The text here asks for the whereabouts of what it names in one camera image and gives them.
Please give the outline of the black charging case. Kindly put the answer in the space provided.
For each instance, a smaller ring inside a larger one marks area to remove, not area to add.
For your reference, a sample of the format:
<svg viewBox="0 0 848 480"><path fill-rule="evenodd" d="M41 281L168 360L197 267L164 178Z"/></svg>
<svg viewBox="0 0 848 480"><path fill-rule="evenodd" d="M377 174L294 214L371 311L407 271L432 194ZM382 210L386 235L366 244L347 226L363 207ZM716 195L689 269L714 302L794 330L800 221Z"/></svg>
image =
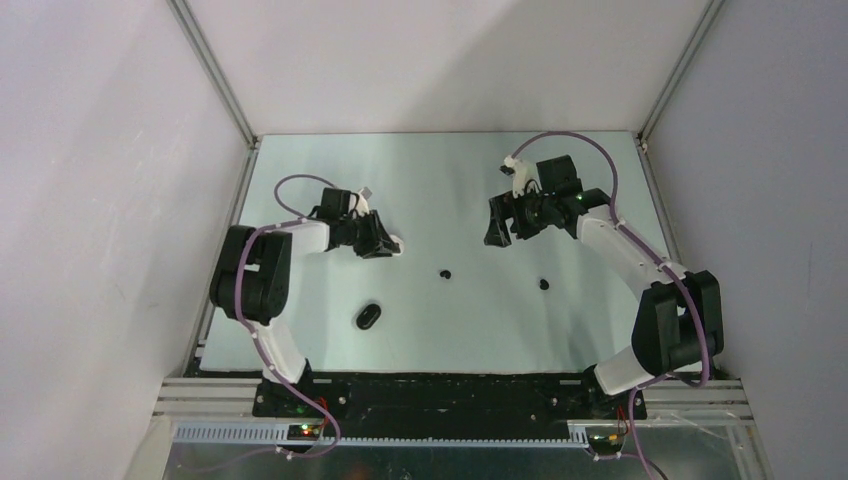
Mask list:
<svg viewBox="0 0 848 480"><path fill-rule="evenodd" d="M377 303L367 304L357 315L355 326L360 330L369 330L382 315L382 308Z"/></svg>

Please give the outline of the white earbud charging case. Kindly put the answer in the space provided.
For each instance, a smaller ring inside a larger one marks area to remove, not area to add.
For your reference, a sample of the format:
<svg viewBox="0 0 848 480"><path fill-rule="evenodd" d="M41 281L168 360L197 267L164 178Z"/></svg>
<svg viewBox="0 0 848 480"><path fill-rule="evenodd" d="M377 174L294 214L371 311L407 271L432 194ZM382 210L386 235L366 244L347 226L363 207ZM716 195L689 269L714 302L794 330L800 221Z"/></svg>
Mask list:
<svg viewBox="0 0 848 480"><path fill-rule="evenodd" d="M398 237L397 235L390 234L390 240L392 241L392 255L400 256L404 253L405 243L404 241Z"/></svg>

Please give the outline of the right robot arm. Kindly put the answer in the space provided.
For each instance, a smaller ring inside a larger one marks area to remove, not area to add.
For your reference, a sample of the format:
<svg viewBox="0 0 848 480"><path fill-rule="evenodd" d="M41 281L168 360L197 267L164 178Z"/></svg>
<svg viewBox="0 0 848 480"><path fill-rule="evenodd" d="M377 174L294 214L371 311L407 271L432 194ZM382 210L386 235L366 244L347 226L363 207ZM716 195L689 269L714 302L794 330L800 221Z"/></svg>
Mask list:
<svg viewBox="0 0 848 480"><path fill-rule="evenodd" d="M629 346L589 369L581 392L588 414L610 416L622 403L621 393L679 368L709 368L724 348L714 275L662 256L615 214L607 193L583 188L568 155L535 164L508 156L500 170L512 187L489 200L485 245L505 248L556 227L605 259L639 302Z"/></svg>

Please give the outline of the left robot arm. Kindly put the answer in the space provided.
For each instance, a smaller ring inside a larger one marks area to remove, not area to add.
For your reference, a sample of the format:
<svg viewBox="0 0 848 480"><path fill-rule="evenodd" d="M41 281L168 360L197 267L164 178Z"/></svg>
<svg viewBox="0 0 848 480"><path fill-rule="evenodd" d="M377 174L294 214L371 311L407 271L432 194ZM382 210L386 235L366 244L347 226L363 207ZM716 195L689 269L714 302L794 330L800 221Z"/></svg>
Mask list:
<svg viewBox="0 0 848 480"><path fill-rule="evenodd" d="M315 388L301 380L308 360L280 319L289 298L295 261L349 247L361 259L396 257L405 245L389 233L366 192L326 188L305 217L261 227L235 225L225 235L209 298L249 332L263 376L282 384L277 402L292 416L316 403Z"/></svg>

